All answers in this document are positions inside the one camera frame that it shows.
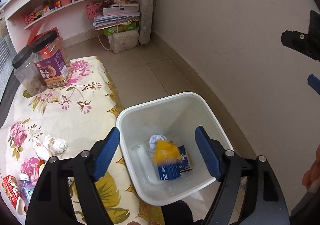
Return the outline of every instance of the pink basket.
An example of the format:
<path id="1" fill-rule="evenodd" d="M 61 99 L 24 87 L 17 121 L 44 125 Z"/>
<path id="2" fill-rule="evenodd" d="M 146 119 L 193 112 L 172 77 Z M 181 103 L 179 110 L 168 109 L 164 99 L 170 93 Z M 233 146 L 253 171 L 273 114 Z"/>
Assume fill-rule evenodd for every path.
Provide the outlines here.
<path id="1" fill-rule="evenodd" d="M 100 7 L 100 4 L 97 4 L 97 5 L 87 5 L 85 8 L 87 10 L 87 15 L 88 15 L 88 18 L 94 18 L 94 16 L 96 15 L 97 13 L 97 9 L 99 9 Z"/>
<path id="2" fill-rule="evenodd" d="M 35 20 L 35 14 L 31 13 L 30 15 L 25 17 L 24 20 L 27 23 L 27 25 L 30 25 Z"/>

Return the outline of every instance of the human hand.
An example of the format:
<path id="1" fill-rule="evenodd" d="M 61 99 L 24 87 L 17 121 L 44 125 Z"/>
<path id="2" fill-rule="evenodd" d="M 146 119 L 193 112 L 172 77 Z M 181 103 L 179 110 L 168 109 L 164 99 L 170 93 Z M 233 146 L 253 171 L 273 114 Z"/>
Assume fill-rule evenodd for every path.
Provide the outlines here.
<path id="1" fill-rule="evenodd" d="M 302 185 L 308 190 L 313 181 L 320 177 L 320 146 L 316 151 L 316 160 L 311 166 L 310 170 L 307 171 L 302 178 Z"/>

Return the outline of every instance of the jar label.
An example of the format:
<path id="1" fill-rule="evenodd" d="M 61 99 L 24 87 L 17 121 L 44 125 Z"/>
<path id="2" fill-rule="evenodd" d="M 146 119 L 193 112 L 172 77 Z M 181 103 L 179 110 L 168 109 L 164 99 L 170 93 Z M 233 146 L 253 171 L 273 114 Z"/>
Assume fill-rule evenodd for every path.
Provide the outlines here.
<path id="1" fill-rule="evenodd" d="M 35 66 L 46 84 L 61 82 L 68 75 L 68 69 L 60 50 L 57 50 L 51 57 L 35 63 Z"/>
<path id="2" fill-rule="evenodd" d="M 28 202 L 30 202 L 30 200 L 31 200 L 33 190 L 34 190 L 34 188 L 32 188 L 32 189 L 23 188 L 22 189 L 22 194 L 24 195 L 24 197 L 27 199 Z"/>

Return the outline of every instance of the blue gripper pad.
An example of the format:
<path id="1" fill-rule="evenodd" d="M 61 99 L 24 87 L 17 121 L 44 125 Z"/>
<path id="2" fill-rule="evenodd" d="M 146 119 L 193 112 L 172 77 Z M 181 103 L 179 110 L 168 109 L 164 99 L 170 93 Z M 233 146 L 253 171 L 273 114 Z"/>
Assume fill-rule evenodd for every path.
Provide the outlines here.
<path id="1" fill-rule="evenodd" d="M 97 182 L 99 178 L 103 177 L 111 163 L 111 159 L 116 152 L 120 142 L 120 132 L 114 128 L 112 133 L 109 134 L 109 139 L 105 143 L 103 149 L 100 151 L 97 159 L 94 161 L 93 178 Z"/>
<path id="2" fill-rule="evenodd" d="M 220 171 L 220 160 L 213 151 L 210 143 L 200 127 L 196 128 L 195 138 L 210 175 L 220 181 L 220 178 L 222 177 L 222 173 Z"/>
<path id="3" fill-rule="evenodd" d="M 310 74 L 308 76 L 308 84 L 320 95 L 320 80 L 316 76 Z"/>

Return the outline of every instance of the wall baseboard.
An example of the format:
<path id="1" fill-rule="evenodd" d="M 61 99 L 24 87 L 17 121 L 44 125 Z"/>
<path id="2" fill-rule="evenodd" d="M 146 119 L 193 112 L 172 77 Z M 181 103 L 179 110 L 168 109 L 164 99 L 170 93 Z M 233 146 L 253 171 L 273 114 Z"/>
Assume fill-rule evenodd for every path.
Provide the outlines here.
<path id="1" fill-rule="evenodd" d="M 226 132 L 227 137 L 230 139 L 235 151 L 242 157 L 255 159 L 257 156 L 238 124 L 198 73 L 168 43 L 153 31 L 151 31 L 151 40 L 169 57 L 197 90 L 199 95 L 208 103 Z"/>
<path id="2" fill-rule="evenodd" d="M 102 30 L 99 30 L 98 33 L 99 33 L 99 35 L 103 35 Z M 64 44 L 65 44 L 65 47 L 67 48 L 67 47 L 74 45 L 76 43 L 83 42 L 83 41 L 86 41 L 86 40 L 89 40 L 89 39 L 92 39 L 95 37 L 97 37 L 97 31 L 94 29 L 91 29 L 89 31 L 85 31 L 80 34 L 76 34 L 72 37 L 69 37 L 68 39 L 64 40 Z"/>

